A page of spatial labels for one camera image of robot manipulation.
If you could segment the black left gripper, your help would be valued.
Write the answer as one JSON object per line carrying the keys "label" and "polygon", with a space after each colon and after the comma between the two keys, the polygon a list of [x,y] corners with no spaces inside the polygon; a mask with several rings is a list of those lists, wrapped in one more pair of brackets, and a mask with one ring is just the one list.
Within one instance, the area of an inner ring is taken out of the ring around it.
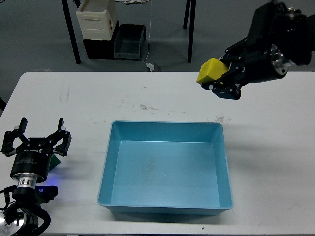
{"label": "black left gripper", "polygon": [[[23,174],[37,176],[38,183],[45,182],[48,176],[51,156],[58,154],[67,156],[71,143],[71,133],[66,130],[63,118],[59,118],[57,131],[44,137],[26,138],[24,132],[27,119],[22,117],[20,124],[12,131],[6,131],[3,139],[1,153],[5,156],[15,156],[10,177],[19,180]],[[22,143],[14,148],[13,143],[19,138]]]}

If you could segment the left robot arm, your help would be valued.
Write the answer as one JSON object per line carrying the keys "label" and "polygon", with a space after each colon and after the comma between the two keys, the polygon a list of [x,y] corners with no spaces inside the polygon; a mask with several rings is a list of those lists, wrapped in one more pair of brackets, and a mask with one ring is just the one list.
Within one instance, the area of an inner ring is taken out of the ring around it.
{"label": "left robot arm", "polygon": [[56,157],[67,156],[71,134],[59,119],[57,130],[47,137],[25,137],[27,119],[4,135],[2,154],[14,156],[10,177],[17,181],[1,190],[5,206],[0,210],[2,236],[39,236],[50,225],[49,213],[42,209],[58,194],[57,186],[42,186],[49,171],[60,164]]}

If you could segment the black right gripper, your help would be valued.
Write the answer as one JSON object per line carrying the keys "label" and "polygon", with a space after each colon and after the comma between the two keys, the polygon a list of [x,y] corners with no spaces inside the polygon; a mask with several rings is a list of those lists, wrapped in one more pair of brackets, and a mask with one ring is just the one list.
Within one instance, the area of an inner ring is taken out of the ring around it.
{"label": "black right gripper", "polygon": [[250,44],[249,39],[244,38],[225,50],[219,65],[228,71],[213,82],[201,84],[202,88],[211,90],[219,98],[238,100],[241,86],[281,79],[292,61],[268,39],[258,38]]}

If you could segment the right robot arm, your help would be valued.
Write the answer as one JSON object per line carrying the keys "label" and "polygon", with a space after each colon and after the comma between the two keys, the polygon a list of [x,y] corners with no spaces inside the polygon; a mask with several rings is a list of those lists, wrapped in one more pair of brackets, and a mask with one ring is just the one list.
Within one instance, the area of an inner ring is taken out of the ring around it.
{"label": "right robot arm", "polygon": [[238,100],[243,86],[281,79],[290,66],[308,65],[314,50],[314,15],[272,0],[255,11],[247,37],[205,62],[196,81],[219,98]]}

